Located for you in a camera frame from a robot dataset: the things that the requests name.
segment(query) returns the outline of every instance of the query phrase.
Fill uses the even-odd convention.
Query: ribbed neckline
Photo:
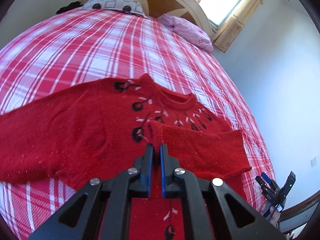
[[[147,87],[148,90],[150,90],[150,92],[152,93],[152,95],[155,96],[161,104],[176,111],[190,110],[197,102],[196,96],[194,94],[190,93],[188,95],[183,95],[180,93],[173,92],[167,88],[164,88],[156,84],[147,73],[143,74],[140,77],[140,84],[143,87]],[[186,101],[183,103],[177,102],[174,99],[169,98],[167,95],[172,95],[177,98],[183,98]]]

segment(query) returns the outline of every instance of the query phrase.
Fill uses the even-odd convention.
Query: metal bolt
[[[221,186],[221,185],[223,184],[223,180],[220,179],[220,178],[214,178],[214,179],[212,180],[212,184],[215,185],[215,186],[217,186],[217,187],[219,187],[219,186]]]
[[[182,175],[182,174],[184,174],[186,171],[185,171],[184,168],[176,168],[176,169],[174,170],[174,172],[175,172],[177,175]]]
[[[100,183],[100,179],[98,179],[98,178],[90,179],[90,184],[92,186],[98,185],[99,183]]]
[[[138,173],[138,169],[135,168],[135,167],[129,168],[129,169],[128,169],[128,173],[129,173],[130,175],[132,175],[132,174],[137,174],[137,173]]]

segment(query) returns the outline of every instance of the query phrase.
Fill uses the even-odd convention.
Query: red sweater
[[[161,143],[181,167],[202,179],[222,178],[245,198],[241,173],[251,167],[240,130],[233,131],[193,94],[172,92],[148,74],[76,85],[0,116],[0,180],[59,177],[78,190],[91,178],[109,179],[131,167],[147,141],[156,150],[151,197],[134,199],[130,239],[163,239],[168,225]],[[171,219],[175,239],[182,239],[181,207],[178,200],[172,205],[178,210]]]

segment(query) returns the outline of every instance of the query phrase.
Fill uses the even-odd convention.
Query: plaid bedsheet
[[[263,197],[254,178],[263,171],[273,179],[275,174],[254,117],[212,55],[156,20],[75,9],[33,26],[0,51],[0,114],[75,84],[143,73],[170,90],[194,93],[233,129],[242,130],[253,167],[243,175],[244,190],[258,209]],[[0,214],[18,239],[27,239],[73,194],[58,179],[0,182]]]

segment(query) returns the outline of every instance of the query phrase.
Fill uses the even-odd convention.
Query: pillow
[[[87,0],[82,8],[116,10],[147,18],[141,3],[137,0]]]
[[[186,19],[169,14],[161,15],[158,20],[161,24],[166,26],[169,30],[177,33],[186,41],[189,41],[191,44],[210,54],[212,53],[213,46],[209,36],[198,26]]]

